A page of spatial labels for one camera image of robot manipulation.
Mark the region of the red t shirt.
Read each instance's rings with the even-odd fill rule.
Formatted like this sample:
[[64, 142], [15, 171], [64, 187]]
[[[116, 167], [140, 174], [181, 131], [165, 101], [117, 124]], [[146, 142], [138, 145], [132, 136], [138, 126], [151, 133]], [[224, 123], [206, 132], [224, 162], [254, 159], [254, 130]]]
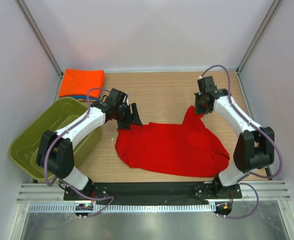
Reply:
[[115, 149], [130, 168], [184, 177], [211, 178], [230, 155], [190, 106], [181, 124], [149, 123], [118, 130]]

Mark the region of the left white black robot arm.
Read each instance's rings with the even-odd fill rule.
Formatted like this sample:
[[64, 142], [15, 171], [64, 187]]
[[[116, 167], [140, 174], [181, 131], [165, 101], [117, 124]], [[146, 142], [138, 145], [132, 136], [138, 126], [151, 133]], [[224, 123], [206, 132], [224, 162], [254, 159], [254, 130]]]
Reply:
[[74, 150], [89, 133], [110, 120], [116, 120], [120, 130], [129, 130], [132, 125], [141, 127], [136, 103], [130, 103], [128, 94], [112, 88], [101, 100], [87, 102], [88, 109], [69, 125], [43, 133], [36, 163], [44, 170], [48, 186], [48, 173], [60, 179], [82, 200], [92, 200], [94, 192], [92, 180], [75, 166]]

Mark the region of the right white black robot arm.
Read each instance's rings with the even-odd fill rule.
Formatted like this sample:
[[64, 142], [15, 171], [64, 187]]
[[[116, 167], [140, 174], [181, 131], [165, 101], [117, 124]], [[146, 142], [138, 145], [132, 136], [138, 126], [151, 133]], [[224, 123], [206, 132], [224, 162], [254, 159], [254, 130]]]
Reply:
[[218, 113], [238, 137], [233, 161], [212, 181], [212, 192], [223, 198], [236, 190], [238, 180], [274, 162], [274, 131], [253, 121], [225, 88], [218, 89], [212, 76], [201, 76], [195, 94], [197, 114]]

